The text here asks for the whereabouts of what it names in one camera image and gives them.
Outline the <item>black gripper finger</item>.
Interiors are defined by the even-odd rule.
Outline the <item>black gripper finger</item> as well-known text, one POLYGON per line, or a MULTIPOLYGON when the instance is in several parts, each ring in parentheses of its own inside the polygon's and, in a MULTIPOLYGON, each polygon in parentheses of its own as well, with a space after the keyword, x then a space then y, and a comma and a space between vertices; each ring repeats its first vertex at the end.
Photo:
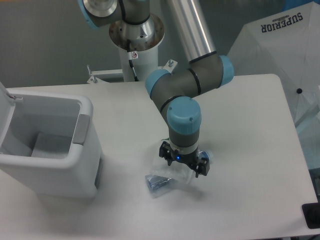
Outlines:
POLYGON ((159 157, 164 158, 167 161, 167 165, 171 166, 173 157, 171 154, 171 146, 167 141, 163 141, 159 148, 159 157))
POLYGON ((195 163, 192 165, 192 169, 195 172, 195 177, 199 175, 207 176, 210 170, 210 156, 208 153, 199 153, 196 157, 195 163))

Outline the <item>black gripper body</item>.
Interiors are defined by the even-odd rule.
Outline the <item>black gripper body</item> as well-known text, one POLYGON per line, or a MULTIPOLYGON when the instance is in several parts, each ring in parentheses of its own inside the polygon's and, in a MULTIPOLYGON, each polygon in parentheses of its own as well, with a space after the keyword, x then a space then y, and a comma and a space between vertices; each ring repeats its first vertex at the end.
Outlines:
POLYGON ((198 149, 196 148, 193 152, 189 154, 181 154, 179 151, 173 151, 170 147, 166 150, 166 161, 167 165, 171 166, 173 162, 178 162, 180 164, 184 164, 188 166, 191 170, 196 173, 198 170, 198 149))

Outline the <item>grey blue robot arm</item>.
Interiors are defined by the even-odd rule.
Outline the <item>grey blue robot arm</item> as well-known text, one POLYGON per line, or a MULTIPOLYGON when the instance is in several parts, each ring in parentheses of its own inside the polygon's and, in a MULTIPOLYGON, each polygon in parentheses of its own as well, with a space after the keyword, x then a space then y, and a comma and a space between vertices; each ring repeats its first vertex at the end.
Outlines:
POLYGON ((152 67, 139 63, 142 53, 156 49, 165 33, 148 0, 80 0, 78 5, 90 27, 109 25, 112 42, 124 51, 124 80, 144 82, 166 122, 169 140, 161 144, 159 156, 169 165, 178 162, 206 176, 210 160, 198 151, 202 115, 195 97, 228 84, 234 68, 228 57, 217 54, 199 2, 168 2, 189 62, 180 73, 158 68, 156 57, 145 60, 152 67))

